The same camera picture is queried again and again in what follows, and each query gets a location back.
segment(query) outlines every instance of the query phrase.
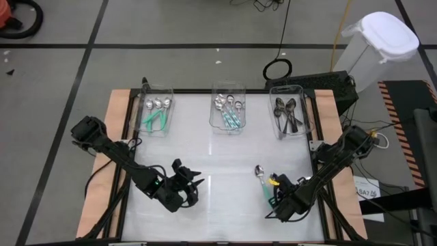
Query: black metal frame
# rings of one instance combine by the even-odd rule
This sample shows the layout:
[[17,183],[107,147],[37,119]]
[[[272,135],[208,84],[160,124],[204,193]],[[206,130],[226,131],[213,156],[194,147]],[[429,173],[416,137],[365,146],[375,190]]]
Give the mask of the black metal frame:
[[[211,89],[174,89],[173,90],[174,94],[211,94],[212,90]],[[269,90],[247,90],[246,94],[268,94]],[[318,115],[318,108],[317,108],[317,103],[315,101],[315,97],[313,96],[314,93],[309,93],[311,96],[308,96],[311,100],[311,107],[313,109],[313,115],[314,115],[314,125],[316,128],[316,131],[318,133],[318,139],[319,140],[323,140],[323,133],[322,133],[322,127],[320,125],[320,118]],[[122,138],[126,139],[128,137],[128,129],[129,129],[129,121],[132,120],[132,108],[133,108],[133,104],[134,104],[134,100],[138,95],[142,95],[141,94],[141,89],[131,89],[130,91],[130,96],[129,96],[129,102],[128,102],[128,108],[127,108],[127,112],[126,112],[126,117],[125,117],[125,121],[124,121],[124,128],[123,128],[123,135]],[[141,115],[140,115],[140,110],[137,111],[137,119],[136,122],[138,122],[138,118],[141,119]],[[134,131],[134,135],[132,136],[132,138],[136,138],[138,137],[139,132],[138,131]],[[313,140],[312,134],[307,133],[307,139],[308,140]],[[318,170],[318,165],[317,163],[314,163],[313,160],[311,160],[311,166],[313,169],[313,172],[316,172]],[[116,170],[115,172],[115,177],[113,180],[113,184],[111,187],[111,197],[109,199],[109,201],[113,201],[117,188],[118,188],[118,184],[119,184],[119,175],[121,174],[121,172]],[[332,186],[332,183],[330,183],[330,185],[328,185],[327,187],[328,189],[328,193],[330,195],[330,198],[332,199],[332,201],[334,201],[334,203],[336,203],[335,201],[335,194],[334,194],[334,189]],[[126,195],[123,197],[121,203],[121,208],[120,208],[120,212],[119,212],[119,221],[117,222],[117,232],[115,237],[119,238],[121,240],[122,237],[122,232],[123,232],[123,227],[124,227],[124,219],[125,219],[125,214],[126,214],[126,208],[127,208],[127,202],[128,202],[128,194],[129,192],[126,193]],[[318,206],[319,206],[319,212],[320,212],[320,219],[322,221],[322,231],[323,231],[323,235],[324,235],[324,239],[325,240],[330,240],[331,238],[329,238],[329,231],[328,231],[328,224],[327,224],[327,218],[326,218],[326,211],[325,211],[325,207],[324,207],[324,203],[322,201],[322,199],[318,199]],[[334,219],[334,223],[335,223],[335,231],[336,231],[336,237],[337,240],[343,240],[343,233],[342,233],[342,229],[341,226],[339,225],[339,222],[333,217]],[[104,231],[103,236],[108,237],[109,236],[109,230],[110,230],[110,223],[111,220],[108,222],[108,224],[105,226],[106,231]]]

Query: table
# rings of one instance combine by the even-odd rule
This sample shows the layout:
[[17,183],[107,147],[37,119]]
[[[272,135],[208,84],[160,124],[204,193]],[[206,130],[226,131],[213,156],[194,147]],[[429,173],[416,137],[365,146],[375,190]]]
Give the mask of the table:
[[[132,96],[130,95],[130,92],[130,90],[113,90],[111,93],[104,122],[108,129],[108,136],[115,141],[122,137],[129,97]],[[332,91],[316,90],[315,101],[319,112],[316,117],[319,117],[320,119],[321,132],[324,141],[328,144],[335,143],[342,131]],[[312,107],[311,102],[307,101],[307,104],[308,108]],[[309,117],[310,120],[314,118],[311,110]],[[128,129],[128,138],[132,136],[132,132],[132,129]],[[314,139],[317,139],[318,136],[316,130],[312,132],[312,135]],[[106,156],[98,154],[94,162],[93,172],[104,165],[107,161],[108,158]],[[111,185],[113,183],[114,171],[115,165],[111,165],[104,169],[91,182],[78,227],[78,237],[86,234],[106,209],[111,192]],[[358,203],[358,196],[355,192],[354,180],[350,169],[344,169],[333,180],[333,189],[335,191],[335,199],[339,210],[344,214],[355,230],[361,236],[367,238]],[[328,237],[334,239],[336,238],[334,221],[329,209],[326,208],[325,211],[329,231]],[[109,236],[116,235],[118,217],[119,209],[117,209],[113,215]]]

